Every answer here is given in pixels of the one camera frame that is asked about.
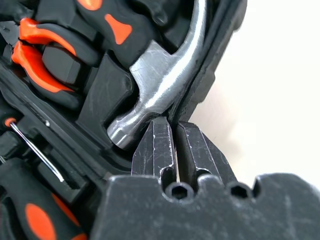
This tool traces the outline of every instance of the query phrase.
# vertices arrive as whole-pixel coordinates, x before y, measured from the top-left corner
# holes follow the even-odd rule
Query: white wall
[[[286,172],[320,189],[320,0],[248,0],[190,121],[239,181]]]

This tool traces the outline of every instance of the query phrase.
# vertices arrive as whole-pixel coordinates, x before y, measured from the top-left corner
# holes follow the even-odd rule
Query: black plastic case
[[[196,106],[206,98],[215,81],[218,63],[233,32],[243,22],[247,8],[247,0],[208,2],[216,7],[208,17],[210,23],[200,61],[188,88],[166,113],[173,129],[178,121],[188,121]],[[5,46],[0,38],[1,52]],[[87,73],[86,100],[81,112],[74,113],[44,100],[31,87],[22,68],[0,58],[1,93],[24,115],[18,127],[40,146],[67,178],[61,184],[43,163],[30,160],[34,175],[71,206],[87,232],[92,227],[106,181],[111,175],[130,173],[134,152],[118,149],[107,135],[108,124],[115,116],[132,108],[138,97],[132,76],[114,59],[112,54],[106,53],[100,67]],[[23,144],[19,142],[12,132],[3,133],[0,155],[30,157],[30,150],[21,147]]]

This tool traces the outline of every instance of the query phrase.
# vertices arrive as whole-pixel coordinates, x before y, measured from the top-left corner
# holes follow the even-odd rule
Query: silver hammer head
[[[118,116],[107,129],[119,148],[126,150],[134,145],[144,127],[163,114],[186,87],[203,47],[206,17],[207,0],[194,0],[189,32],[179,50],[171,55],[151,41],[130,67],[139,87],[139,99],[131,111]]]

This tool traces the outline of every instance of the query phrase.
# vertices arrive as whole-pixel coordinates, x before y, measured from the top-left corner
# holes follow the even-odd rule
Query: screwdriver handle
[[[4,99],[0,92],[0,131],[6,131],[10,128],[10,122],[16,122],[22,118],[22,114],[11,107]]]
[[[0,186],[11,198],[28,239],[87,239],[72,212],[34,178],[23,160],[13,158],[0,166]]]
[[[126,69],[158,38],[147,17],[131,10],[125,0],[75,1],[80,14],[106,38],[108,49]]]

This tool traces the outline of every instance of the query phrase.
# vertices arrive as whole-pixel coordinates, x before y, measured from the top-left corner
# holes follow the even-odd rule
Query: screwdriver shaft
[[[0,162],[2,164],[5,164],[7,162],[7,160],[3,156],[0,156]]]
[[[11,128],[25,141],[25,143],[34,151],[34,153],[44,162],[44,164],[53,172],[53,174],[60,180],[64,181],[64,177],[59,170],[51,163],[51,161],[19,130],[14,122],[10,123]]]

